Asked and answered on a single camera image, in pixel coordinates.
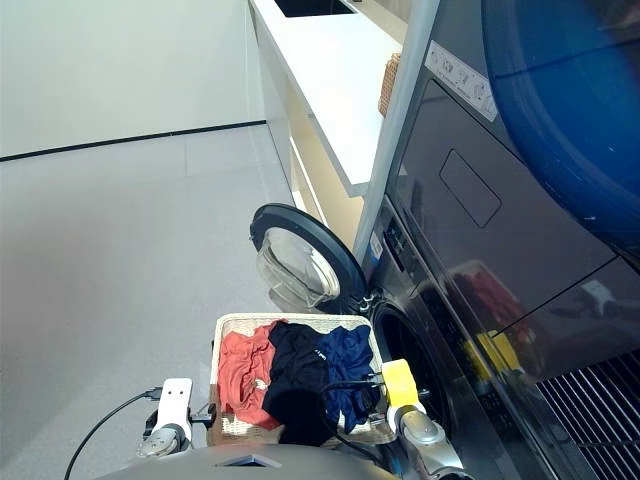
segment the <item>vent grille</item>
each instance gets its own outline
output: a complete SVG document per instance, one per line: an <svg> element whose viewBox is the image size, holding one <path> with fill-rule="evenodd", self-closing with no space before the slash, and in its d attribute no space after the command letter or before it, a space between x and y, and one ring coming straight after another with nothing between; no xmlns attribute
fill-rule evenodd
<svg viewBox="0 0 640 480"><path fill-rule="evenodd" d="M601 480L640 479L640 350L538 388Z"/></svg>

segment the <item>black cable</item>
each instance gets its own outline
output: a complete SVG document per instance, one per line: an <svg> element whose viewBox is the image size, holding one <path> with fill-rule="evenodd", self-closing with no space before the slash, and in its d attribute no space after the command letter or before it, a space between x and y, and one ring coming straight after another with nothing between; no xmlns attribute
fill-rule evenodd
<svg viewBox="0 0 640 480"><path fill-rule="evenodd" d="M320 404L322 407L322 415L320 415L322 417L322 422L324 423L324 426L327 427L327 429L329 429L329 431L331 431L331 433L333 433L333 435L340 440L342 443L344 443L346 446L351 447L352 449L360 452L361 454L363 454L365 457L369 458L371 461L373 461L373 463L379 467L383 467L383 462L376 457L373 453L369 452L368 450L356 445L355 443L350 442L349 440L347 440L346 438L344 438L342 435L340 435L340 433L338 433L338 428L337 426L334 428L333 426L329 425L329 422L327 421L327 416L326 416L326 411L327 411L327 405L325 403L324 400L324 395L325 393L327 393L329 390L336 390L336 389L352 389L352 388L358 388L358 387L363 387L363 386L368 386L368 387L379 387L381 385L384 385L383 383L376 383L376 382L372 382L370 380L354 380L351 382L335 382L335 383L330 383L329 385L325 385L322 390L320 390Z"/></svg>
<svg viewBox="0 0 640 480"><path fill-rule="evenodd" d="M150 398L151 400L159 400L161 392L162 392L162 387L152 388L150 390L147 390L146 392L140 393L140 394L136 395L135 397L130 398L129 400L124 402L119 407L114 408L111 412L107 413L104 416L104 418L102 418L102 420L100 420L98 423L96 423L96 425L89 431L89 433L87 433L87 435L84 437L82 442L80 442L80 445L78 445L78 448L76 448L76 451L74 452L73 456L71 457L71 460L69 461L69 465L67 466L67 471L64 474L64 480L69 480L69 476L71 475L71 470L73 469L73 464L76 463L76 459L78 458L78 455L80 455L80 452L82 451L84 446L87 444L89 439L92 437L92 435L94 433L96 433L96 431L107 420L109 420L111 417L113 417L116 413L118 413L120 410L122 410L127 405L130 405L133 402L135 402L136 400L140 400L141 398L145 398L146 397L146 398Z"/></svg>

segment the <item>black baseboard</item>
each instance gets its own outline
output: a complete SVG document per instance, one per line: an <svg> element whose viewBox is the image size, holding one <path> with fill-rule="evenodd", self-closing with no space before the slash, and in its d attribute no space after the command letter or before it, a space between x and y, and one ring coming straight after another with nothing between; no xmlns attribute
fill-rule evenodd
<svg viewBox="0 0 640 480"><path fill-rule="evenodd" d="M138 137L118 138L115 140L103 140L101 142L83 143L81 145L71 145L69 147L49 148L47 150L38 150L37 152L19 153L17 155L8 155L0 157L0 162L9 160L18 160L19 158L36 157L38 155L48 155L50 153L68 152L71 150L80 150L81 148L102 147L103 145L113 145L116 143L137 142L138 140L149 140L152 138L173 137L174 135L188 135L190 133L213 132L215 130L228 130L230 128L251 127L253 125L264 125L266 120L256 120L254 122L230 123L228 125L217 125L215 127L192 128L190 130L178 130L175 132L153 133L151 135L140 135Z"/></svg>

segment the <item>laundry basket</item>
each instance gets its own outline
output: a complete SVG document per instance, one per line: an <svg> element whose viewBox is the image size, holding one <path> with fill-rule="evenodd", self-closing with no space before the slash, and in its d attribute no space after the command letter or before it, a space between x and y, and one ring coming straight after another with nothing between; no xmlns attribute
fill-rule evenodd
<svg viewBox="0 0 640 480"><path fill-rule="evenodd" d="M353 330L360 325L368 325L369 321L364 317L355 315L314 315L314 314L293 314L293 313L234 313L220 317L216 323L216 331L213 344L213 356L211 361L211 401L218 407L218 416L209 432L210 444L224 443L278 443L278 438L283 426L273 430L266 430L255 425L238 420L233 413L220 412L220 401L218 398L218 361L220 358L220 344L222 339L230 332L238 332L243 335L253 335L257 327L269 325L275 320L287 320L289 323L300 323L309 325L320 333L329 333L336 327L344 327ZM369 346L373 352L371 368L374 372L379 372L382 366L380 351L376 344L373 330L369 334ZM381 395L381 400L376 407L376 411L385 413L387 409L386 399ZM338 430L342 435L351 441L379 444L388 443L393 440L394 434L389 429L386 422L372 424L367 422L364 425L357 425L349 435L342 430L343 419L341 418ZM337 442L331 439L324 446L333 446Z"/></svg>

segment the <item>control panel sticker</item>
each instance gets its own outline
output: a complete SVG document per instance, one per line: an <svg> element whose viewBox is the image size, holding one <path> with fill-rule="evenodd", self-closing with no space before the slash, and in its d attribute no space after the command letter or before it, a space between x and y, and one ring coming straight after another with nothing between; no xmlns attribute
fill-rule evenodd
<svg viewBox="0 0 640 480"><path fill-rule="evenodd" d="M490 122L498 114L489 80L431 40L424 66Z"/></svg>

